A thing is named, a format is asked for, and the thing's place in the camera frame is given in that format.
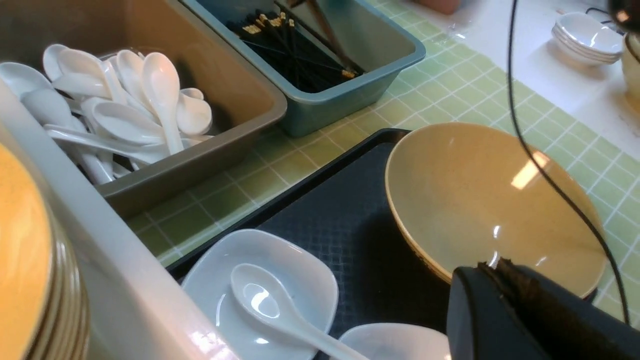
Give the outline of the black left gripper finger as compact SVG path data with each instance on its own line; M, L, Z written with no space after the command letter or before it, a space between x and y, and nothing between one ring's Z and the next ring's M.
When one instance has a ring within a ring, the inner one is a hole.
M453 360L640 357L637 329L508 259L453 271L446 335Z

